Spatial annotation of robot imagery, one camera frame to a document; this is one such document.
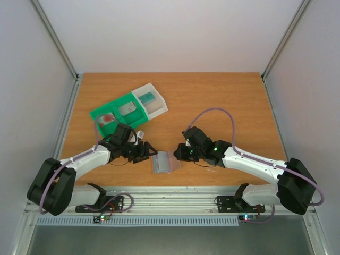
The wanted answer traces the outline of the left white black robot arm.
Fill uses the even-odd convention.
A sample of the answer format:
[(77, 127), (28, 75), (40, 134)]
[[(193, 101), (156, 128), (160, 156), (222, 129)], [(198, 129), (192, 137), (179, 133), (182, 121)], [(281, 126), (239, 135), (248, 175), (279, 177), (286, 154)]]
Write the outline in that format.
[(41, 214), (57, 216), (72, 206), (102, 211), (109, 204), (106, 190), (93, 183), (75, 186), (76, 180), (120, 157), (136, 164), (157, 154), (157, 150), (143, 141), (133, 128), (118, 124), (113, 133), (76, 156), (46, 159), (30, 185), (27, 199), (38, 205)]

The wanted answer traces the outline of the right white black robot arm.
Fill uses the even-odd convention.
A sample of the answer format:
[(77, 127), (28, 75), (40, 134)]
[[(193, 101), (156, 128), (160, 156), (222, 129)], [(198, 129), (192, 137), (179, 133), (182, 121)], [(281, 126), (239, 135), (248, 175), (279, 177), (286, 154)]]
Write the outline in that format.
[(316, 191), (316, 182), (304, 164), (295, 158), (288, 162), (250, 154), (223, 140), (212, 141), (204, 132), (191, 127), (183, 132), (173, 155), (177, 160), (213, 167), (236, 169), (266, 181), (264, 185), (243, 183), (233, 196), (238, 212), (257, 205), (282, 205), (292, 213), (304, 215)]

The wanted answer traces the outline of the pink card holder wallet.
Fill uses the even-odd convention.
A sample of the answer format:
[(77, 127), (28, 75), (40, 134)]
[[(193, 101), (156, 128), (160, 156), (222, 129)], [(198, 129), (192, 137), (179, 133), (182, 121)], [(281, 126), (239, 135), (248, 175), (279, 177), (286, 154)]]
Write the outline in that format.
[(173, 155), (174, 151), (158, 151), (151, 157), (152, 169), (156, 174), (171, 173), (181, 168), (181, 163)]

